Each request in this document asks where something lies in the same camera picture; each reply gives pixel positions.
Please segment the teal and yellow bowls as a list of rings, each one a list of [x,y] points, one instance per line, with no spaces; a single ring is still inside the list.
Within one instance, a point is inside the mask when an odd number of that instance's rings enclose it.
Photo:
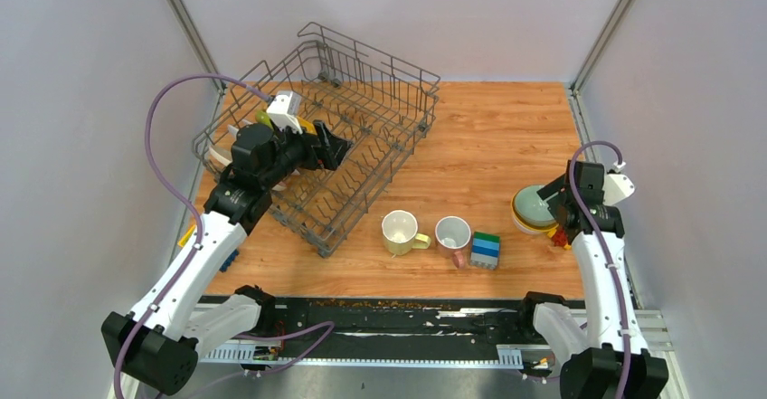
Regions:
[[[543,185],[526,186],[515,194],[511,202],[517,220],[529,228],[545,229],[556,224],[548,203],[538,194],[542,187]]]

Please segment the grey wire dish rack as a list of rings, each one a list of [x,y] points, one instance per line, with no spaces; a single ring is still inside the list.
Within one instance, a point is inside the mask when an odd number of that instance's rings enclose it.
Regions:
[[[330,256],[434,121],[439,77],[317,23],[194,139],[212,174],[204,218],[272,215]]]

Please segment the green scalloped plate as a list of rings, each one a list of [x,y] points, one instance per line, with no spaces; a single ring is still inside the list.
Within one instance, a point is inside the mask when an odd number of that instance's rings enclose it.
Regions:
[[[265,111],[263,111],[263,110],[256,111],[255,114],[254,114],[254,118],[255,118],[255,121],[257,123],[265,125],[268,128],[272,128],[272,123],[271,123],[270,117],[269,117],[269,115]]]

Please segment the cream and pink plate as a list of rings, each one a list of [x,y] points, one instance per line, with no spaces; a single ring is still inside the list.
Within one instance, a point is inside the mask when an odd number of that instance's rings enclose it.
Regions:
[[[211,146],[208,150],[208,157],[222,166],[228,166],[232,163],[232,153],[221,147]]]

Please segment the yellow polka dot plate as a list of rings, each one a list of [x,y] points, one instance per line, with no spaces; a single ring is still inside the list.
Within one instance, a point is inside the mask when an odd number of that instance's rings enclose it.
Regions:
[[[312,122],[309,122],[309,121],[307,121],[307,120],[305,120],[305,119],[303,119],[301,117],[297,117],[297,120],[298,120],[299,125],[302,127],[302,129],[306,133],[311,134],[311,135],[316,135],[317,134],[316,128],[315,128],[315,126],[313,125]]]

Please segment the yellow bowl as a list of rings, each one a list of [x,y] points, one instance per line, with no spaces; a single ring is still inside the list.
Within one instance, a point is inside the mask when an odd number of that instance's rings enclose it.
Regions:
[[[511,211],[513,216],[513,222],[515,226],[523,233],[537,234],[537,233],[549,233],[558,227],[556,222],[549,223],[545,226],[535,226],[527,223],[523,220],[522,215],[517,211],[514,202],[511,202]]]

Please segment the white bowl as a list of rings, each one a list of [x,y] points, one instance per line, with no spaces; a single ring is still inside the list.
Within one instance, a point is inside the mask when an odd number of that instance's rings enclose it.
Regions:
[[[514,225],[516,226],[516,228],[520,232],[525,233],[525,234],[531,234],[531,235],[534,235],[534,234],[547,234],[547,233],[551,232],[553,229],[556,228],[555,224],[554,225],[545,226],[545,227],[529,226],[524,221],[518,221],[517,219],[514,219],[513,223],[514,223]]]

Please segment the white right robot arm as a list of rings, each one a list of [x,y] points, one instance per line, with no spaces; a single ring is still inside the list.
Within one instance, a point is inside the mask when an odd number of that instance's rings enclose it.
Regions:
[[[609,185],[631,194],[624,175],[601,164],[567,163],[565,173],[538,190],[563,230],[582,278],[586,323],[579,324],[559,295],[526,294],[516,329],[528,342],[542,339],[560,365],[562,398],[658,398],[667,385],[665,359],[651,355],[630,297],[625,228],[606,201]]]

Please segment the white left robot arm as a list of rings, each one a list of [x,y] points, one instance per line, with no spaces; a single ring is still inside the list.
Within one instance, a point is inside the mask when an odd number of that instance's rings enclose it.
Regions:
[[[160,394],[173,395],[189,381],[201,357],[244,333],[269,337],[276,329],[272,296],[244,286],[202,315],[194,307],[223,263],[245,241],[272,205],[271,190],[297,169],[340,167],[353,148],[321,120],[311,129],[255,123],[240,128],[231,163],[204,204],[195,229],[150,291],[126,315],[110,313],[101,333],[114,365],[113,391],[123,397],[129,375]]]

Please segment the small red yellow green toy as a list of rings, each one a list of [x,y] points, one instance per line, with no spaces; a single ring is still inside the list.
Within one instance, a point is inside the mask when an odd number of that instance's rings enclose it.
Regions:
[[[552,242],[553,246],[555,247],[559,247],[564,250],[571,249],[571,244],[568,241],[566,231],[561,226],[551,229],[546,234],[546,237]]]

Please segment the green blue grey block stack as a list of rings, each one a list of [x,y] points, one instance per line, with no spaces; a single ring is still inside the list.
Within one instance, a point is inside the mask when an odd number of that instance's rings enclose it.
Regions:
[[[499,264],[500,238],[495,234],[474,232],[469,264],[488,270],[495,270]]]

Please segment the yellow mug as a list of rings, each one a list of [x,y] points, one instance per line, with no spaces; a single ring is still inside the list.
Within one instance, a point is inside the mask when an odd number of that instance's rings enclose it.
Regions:
[[[384,246],[393,258],[432,246],[431,237],[419,232],[417,219],[410,212],[391,211],[383,218],[381,229]]]

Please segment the pink mug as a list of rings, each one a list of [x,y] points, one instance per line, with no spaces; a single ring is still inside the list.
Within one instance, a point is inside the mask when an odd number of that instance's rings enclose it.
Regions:
[[[458,216],[441,218],[435,225],[435,238],[438,252],[444,258],[449,259],[457,269],[466,267],[472,231],[463,218]]]

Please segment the yellow red blue toy block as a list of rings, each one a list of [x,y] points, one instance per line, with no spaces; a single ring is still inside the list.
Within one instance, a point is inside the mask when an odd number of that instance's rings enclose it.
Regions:
[[[196,236],[195,224],[191,224],[187,231],[177,240],[176,246],[178,248],[183,248],[186,243],[192,239],[193,236]],[[232,253],[223,261],[221,267],[219,268],[219,272],[226,272],[235,262],[239,254],[240,252],[238,249],[233,250]]]

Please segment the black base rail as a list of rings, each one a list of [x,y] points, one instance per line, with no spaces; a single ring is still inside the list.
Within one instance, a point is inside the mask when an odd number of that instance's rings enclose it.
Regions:
[[[328,366],[512,368],[550,372],[533,311],[561,297],[521,300],[277,299],[260,294],[266,317],[242,339],[210,351],[191,334],[167,341],[147,328],[132,339],[122,369],[163,394],[179,392],[199,363],[268,371],[304,363]]]

